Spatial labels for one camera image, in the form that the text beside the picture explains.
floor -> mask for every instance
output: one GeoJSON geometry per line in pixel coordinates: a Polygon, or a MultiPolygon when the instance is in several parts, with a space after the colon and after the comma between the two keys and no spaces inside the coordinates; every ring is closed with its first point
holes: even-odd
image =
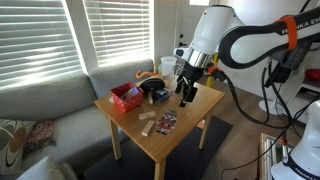
{"type": "MultiPolygon", "coordinates": [[[[205,84],[206,79],[201,79],[199,82],[205,84]]],[[[258,156],[259,137],[261,133],[266,133],[276,137],[281,132],[281,130],[254,124],[246,120],[238,111],[227,84],[215,81],[213,88],[226,93],[223,99],[215,107],[213,115],[232,124],[233,129],[219,152],[216,154],[215,158],[206,169],[203,180],[221,179],[221,171],[224,168],[237,167],[255,159],[258,156]]],[[[261,121],[266,119],[266,113],[258,106],[259,101],[262,100],[261,97],[240,89],[236,89],[236,91],[240,106],[244,111],[246,111],[246,113],[261,121]]],[[[275,126],[283,125],[283,122],[279,117],[274,115],[271,115],[269,122],[275,126]]],[[[297,123],[296,127],[298,132],[303,134],[304,125],[297,123]]],[[[299,137],[291,131],[287,132],[288,142],[297,144],[300,140],[299,137]]],[[[258,176],[257,168],[258,162],[256,161],[240,169],[225,171],[223,173],[223,180],[256,179],[258,176]]]]}

red basket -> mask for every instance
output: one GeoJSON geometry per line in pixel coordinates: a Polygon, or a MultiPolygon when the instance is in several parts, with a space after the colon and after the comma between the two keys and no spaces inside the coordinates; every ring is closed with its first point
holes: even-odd
{"type": "Polygon", "coordinates": [[[111,95],[113,97],[114,104],[121,109],[123,112],[128,112],[131,109],[140,106],[143,102],[143,90],[138,87],[139,93],[128,99],[121,99],[120,97],[128,92],[131,88],[136,85],[132,82],[126,83],[124,85],[118,86],[111,89],[111,95]]]}

white window blind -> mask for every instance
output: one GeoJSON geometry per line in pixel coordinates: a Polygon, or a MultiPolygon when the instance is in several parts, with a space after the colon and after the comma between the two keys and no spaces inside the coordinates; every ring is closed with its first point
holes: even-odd
{"type": "Polygon", "coordinates": [[[99,66],[151,58],[152,0],[83,0],[99,66]]]}
{"type": "Polygon", "coordinates": [[[80,71],[61,0],[0,0],[0,88],[80,71]]]}

white stand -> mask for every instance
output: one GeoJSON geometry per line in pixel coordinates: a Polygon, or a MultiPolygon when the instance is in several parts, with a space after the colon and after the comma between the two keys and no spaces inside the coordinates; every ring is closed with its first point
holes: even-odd
{"type": "MultiPolygon", "coordinates": [[[[276,104],[276,99],[274,99],[273,101],[267,101],[268,102],[268,107],[269,107],[269,113],[273,114],[273,115],[281,115],[283,113],[283,107],[277,103],[276,104]]],[[[260,101],[259,102],[259,107],[260,109],[264,110],[265,112],[267,112],[267,108],[265,106],[264,101],[260,101]]]]}

carpet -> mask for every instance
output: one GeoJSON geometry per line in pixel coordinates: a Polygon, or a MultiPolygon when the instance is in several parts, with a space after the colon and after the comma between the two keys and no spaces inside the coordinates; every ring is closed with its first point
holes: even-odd
{"type": "MultiPolygon", "coordinates": [[[[200,179],[208,164],[232,129],[232,125],[217,117],[212,121],[204,148],[198,148],[202,130],[194,128],[188,137],[168,156],[166,180],[200,179]]],[[[109,154],[84,172],[87,180],[148,180],[154,178],[155,163],[133,141],[121,144],[122,158],[109,154]]]]}

